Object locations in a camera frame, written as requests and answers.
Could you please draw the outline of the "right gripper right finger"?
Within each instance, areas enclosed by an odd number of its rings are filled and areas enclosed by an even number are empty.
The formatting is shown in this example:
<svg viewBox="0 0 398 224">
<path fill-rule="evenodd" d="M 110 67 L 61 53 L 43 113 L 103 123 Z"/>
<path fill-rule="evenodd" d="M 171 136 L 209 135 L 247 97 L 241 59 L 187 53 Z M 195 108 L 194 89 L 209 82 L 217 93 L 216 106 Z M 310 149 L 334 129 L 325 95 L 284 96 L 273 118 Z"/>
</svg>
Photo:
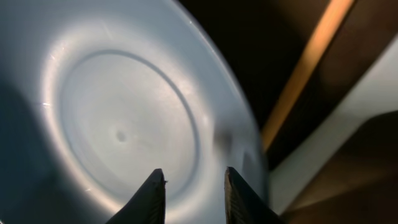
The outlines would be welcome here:
<svg viewBox="0 0 398 224">
<path fill-rule="evenodd" d="M 283 224 L 233 167 L 224 174 L 227 224 Z"/>
</svg>

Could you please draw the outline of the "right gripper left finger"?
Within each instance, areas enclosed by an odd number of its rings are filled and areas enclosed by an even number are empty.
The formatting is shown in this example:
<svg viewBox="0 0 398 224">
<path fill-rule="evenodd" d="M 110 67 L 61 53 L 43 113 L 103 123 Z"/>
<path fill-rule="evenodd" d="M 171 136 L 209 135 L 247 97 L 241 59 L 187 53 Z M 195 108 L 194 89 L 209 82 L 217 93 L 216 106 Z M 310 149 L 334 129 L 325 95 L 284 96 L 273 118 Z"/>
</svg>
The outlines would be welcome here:
<svg viewBox="0 0 398 224">
<path fill-rule="evenodd" d="M 162 169 L 155 169 L 128 203 L 106 224 L 164 224 L 165 185 Z"/>
</svg>

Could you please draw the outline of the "blue plate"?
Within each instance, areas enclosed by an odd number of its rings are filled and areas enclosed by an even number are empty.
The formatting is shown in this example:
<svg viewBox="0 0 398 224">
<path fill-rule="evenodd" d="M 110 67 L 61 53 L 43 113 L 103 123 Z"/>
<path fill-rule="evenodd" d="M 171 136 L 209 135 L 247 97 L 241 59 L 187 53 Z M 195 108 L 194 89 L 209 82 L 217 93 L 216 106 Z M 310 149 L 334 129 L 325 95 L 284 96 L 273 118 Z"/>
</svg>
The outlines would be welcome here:
<svg viewBox="0 0 398 224">
<path fill-rule="evenodd" d="M 105 223 L 155 169 L 167 223 L 224 223 L 228 167 L 267 200 L 248 103 L 179 2 L 1 2 L 2 223 Z"/>
</svg>

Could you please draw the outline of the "brown serving tray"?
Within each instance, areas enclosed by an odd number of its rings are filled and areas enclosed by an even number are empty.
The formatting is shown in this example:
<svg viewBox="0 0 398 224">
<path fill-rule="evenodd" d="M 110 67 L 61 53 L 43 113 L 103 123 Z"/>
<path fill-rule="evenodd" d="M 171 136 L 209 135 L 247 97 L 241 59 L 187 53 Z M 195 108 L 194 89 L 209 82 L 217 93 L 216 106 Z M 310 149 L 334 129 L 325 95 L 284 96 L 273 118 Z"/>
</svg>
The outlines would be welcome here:
<svg viewBox="0 0 398 224">
<path fill-rule="evenodd" d="M 235 73 L 256 122 L 271 112 L 329 0 L 182 0 Z M 275 170 L 359 80 L 397 32 L 396 0 L 358 0 L 310 74 L 266 155 Z"/>
</svg>

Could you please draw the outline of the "light blue plastic knife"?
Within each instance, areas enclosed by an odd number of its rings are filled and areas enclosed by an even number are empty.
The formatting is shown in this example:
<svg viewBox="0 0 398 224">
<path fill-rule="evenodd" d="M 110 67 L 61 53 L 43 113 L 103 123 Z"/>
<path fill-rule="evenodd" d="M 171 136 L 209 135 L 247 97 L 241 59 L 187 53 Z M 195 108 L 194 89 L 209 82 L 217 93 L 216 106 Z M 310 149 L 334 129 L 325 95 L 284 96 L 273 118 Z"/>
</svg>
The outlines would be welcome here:
<svg viewBox="0 0 398 224">
<path fill-rule="evenodd" d="M 397 111 L 397 39 L 332 113 L 269 175 L 270 206 L 282 214 L 335 152 L 367 120 Z"/>
</svg>

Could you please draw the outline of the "wooden chopstick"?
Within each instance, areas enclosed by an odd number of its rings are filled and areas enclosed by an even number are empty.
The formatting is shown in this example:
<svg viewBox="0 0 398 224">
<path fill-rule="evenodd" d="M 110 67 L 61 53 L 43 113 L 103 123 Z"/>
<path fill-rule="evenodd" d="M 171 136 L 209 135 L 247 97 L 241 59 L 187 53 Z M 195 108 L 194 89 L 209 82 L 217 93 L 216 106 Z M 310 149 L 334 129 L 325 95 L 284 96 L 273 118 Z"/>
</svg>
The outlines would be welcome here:
<svg viewBox="0 0 398 224">
<path fill-rule="evenodd" d="M 270 148 L 354 2 L 331 0 L 327 5 L 262 129 L 264 152 Z"/>
</svg>

